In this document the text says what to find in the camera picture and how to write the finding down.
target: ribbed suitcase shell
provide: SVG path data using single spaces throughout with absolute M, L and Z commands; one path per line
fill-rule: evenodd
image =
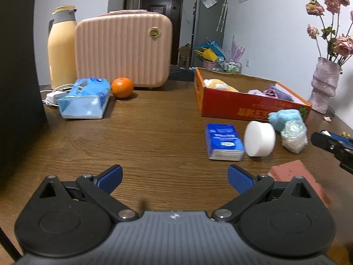
M 85 19 L 75 34 L 77 77 L 127 77 L 137 87 L 158 87 L 169 76 L 171 50 L 172 22 L 164 15 L 123 10 Z

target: gray gripper base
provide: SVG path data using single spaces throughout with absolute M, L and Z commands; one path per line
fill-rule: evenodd
M 16 265 L 333 265 L 325 255 L 284 260 L 247 245 L 229 223 L 210 220 L 203 211 L 153 212 L 115 226 L 97 248 L 67 259 L 26 254 Z

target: pink block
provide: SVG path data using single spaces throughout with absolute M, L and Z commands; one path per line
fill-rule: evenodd
M 331 200 L 324 193 L 322 186 L 316 182 L 312 174 L 306 169 L 300 160 L 292 161 L 281 165 L 273 166 L 270 174 L 275 181 L 291 181 L 294 176 L 304 176 L 313 187 L 326 207 L 329 207 Z

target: table surface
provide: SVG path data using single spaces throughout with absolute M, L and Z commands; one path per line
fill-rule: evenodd
M 101 120 L 63 120 L 46 108 L 48 124 L 0 186 L 0 226 L 18 247 L 13 226 L 22 208 L 47 175 L 61 181 L 84 173 L 98 174 L 113 164 L 124 169 L 122 184 L 112 195 L 132 209 L 213 210 L 237 192 L 228 184 L 229 161 L 210 161 L 206 153 L 206 123 L 234 124 L 241 138 L 248 122 L 201 117 L 193 83 L 167 81 L 155 90 L 138 90 L 130 100 L 111 100 Z M 308 136 L 322 129 L 352 133 L 339 118 L 331 123 L 313 112 Z M 332 154 L 307 145 L 300 154 L 281 146 L 267 157 L 245 156 L 237 164 L 253 174 L 300 159 L 332 201 L 337 234 L 334 244 L 353 244 L 353 176 Z M 11 259 L 0 248 L 0 263 Z

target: orange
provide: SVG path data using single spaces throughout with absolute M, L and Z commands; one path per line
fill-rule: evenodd
M 128 78 L 118 78 L 112 82 L 111 89 L 116 98 L 127 98 L 133 92 L 133 83 Z

